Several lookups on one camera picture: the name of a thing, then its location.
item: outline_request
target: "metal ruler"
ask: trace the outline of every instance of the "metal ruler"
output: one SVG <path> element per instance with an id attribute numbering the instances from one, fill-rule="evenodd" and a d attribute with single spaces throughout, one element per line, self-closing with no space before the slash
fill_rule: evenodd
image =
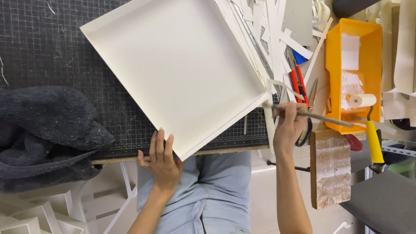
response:
<path id="1" fill-rule="evenodd" d="M 240 8 L 235 3 L 233 3 L 233 6 L 234 6 L 235 11 L 237 12 L 238 17 L 240 18 L 241 22 L 243 23 L 245 31 L 248 33 L 248 36 L 250 37 L 250 40 L 253 43 L 254 48 L 256 49 L 257 54 L 259 55 L 259 57 L 261 59 L 261 62 L 263 64 L 264 68 L 266 69 L 267 74 L 269 75 L 270 79 L 274 80 L 275 76 L 273 74 L 272 68 L 270 67 L 269 63 L 267 62 L 267 59 L 266 59 L 265 55 L 263 54 L 263 51 L 260 49 L 260 46 L 262 46 L 262 45 L 259 45 L 257 43 L 256 38 L 254 37 L 253 33 L 250 30 L 250 27 L 248 26 L 247 22 L 243 19 L 243 13 L 241 12 Z M 282 94 L 282 86 L 275 85 L 275 87 L 276 87 L 276 92 L 277 92 L 277 102 L 280 103 L 280 96 Z"/>

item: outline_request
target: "yellow roller handle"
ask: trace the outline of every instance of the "yellow roller handle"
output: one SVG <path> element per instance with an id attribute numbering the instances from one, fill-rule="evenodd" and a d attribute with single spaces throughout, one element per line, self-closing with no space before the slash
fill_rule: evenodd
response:
<path id="1" fill-rule="evenodd" d="M 372 163 L 384 163 L 383 154 L 381 153 L 379 137 L 376 133 L 376 127 L 373 121 L 367 121 L 367 137 L 370 145 L 370 154 Z"/>

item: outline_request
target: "hand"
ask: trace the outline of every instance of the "hand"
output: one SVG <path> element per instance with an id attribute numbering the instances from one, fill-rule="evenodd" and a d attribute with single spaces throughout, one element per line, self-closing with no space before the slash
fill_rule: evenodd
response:
<path id="1" fill-rule="evenodd" d="M 173 135 L 171 134 L 166 140 L 166 146 L 163 146 L 165 131 L 160 128 L 159 132 L 153 133 L 150 141 L 150 160 L 144 161 L 143 152 L 139 151 L 137 160 L 141 167 L 149 168 L 155 177 L 154 188 L 172 196 L 176 186 L 181 179 L 183 164 L 180 159 L 177 162 L 173 160 Z"/>
<path id="2" fill-rule="evenodd" d="M 293 147 L 307 125 L 307 118 L 297 115 L 297 110 L 307 111 L 305 103 L 288 102 L 279 106 L 286 110 L 273 112 L 273 118 L 279 116 L 279 123 L 273 138 L 276 160 L 281 156 L 292 157 Z"/>

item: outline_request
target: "paintbrush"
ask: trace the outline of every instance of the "paintbrush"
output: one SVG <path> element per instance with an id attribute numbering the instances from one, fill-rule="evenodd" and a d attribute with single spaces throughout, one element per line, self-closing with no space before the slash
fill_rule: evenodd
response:
<path id="1" fill-rule="evenodd" d="M 276 109 L 276 110 L 282 111 L 282 112 L 285 111 L 285 108 L 279 107 L 277 105 L 267 105 L 266 107 Z M 322 116 L 322 115 L 311 114 L 311 113 L 304 112 L 304 111 L 301 111 L 301 110 L 297 110 L 297 115 L 305 116 L 305 117 L 309 117 L 309 118 L 313 118 L 313 119 L 317 119 L 317 120 L 321 120 L 321 121 L 332 123 L 332 124 L 337 124 L 337 125 L 344 126 L 344 127 L 353 127 L 352 123 L 350 123 L 350 122 L 337 120 L 337 119 L 329 118 L 329 117 Z"/>

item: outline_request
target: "dark towel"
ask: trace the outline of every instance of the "dark towel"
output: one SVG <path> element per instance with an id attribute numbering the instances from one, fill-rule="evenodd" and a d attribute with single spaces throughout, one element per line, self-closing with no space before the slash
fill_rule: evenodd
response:
<path id="1" fill-rule="evenodd" d="M 114 142 L 80 91 L 60 86 L 0 89 L 0 191 L 88 180 L 88 156 Z"/>

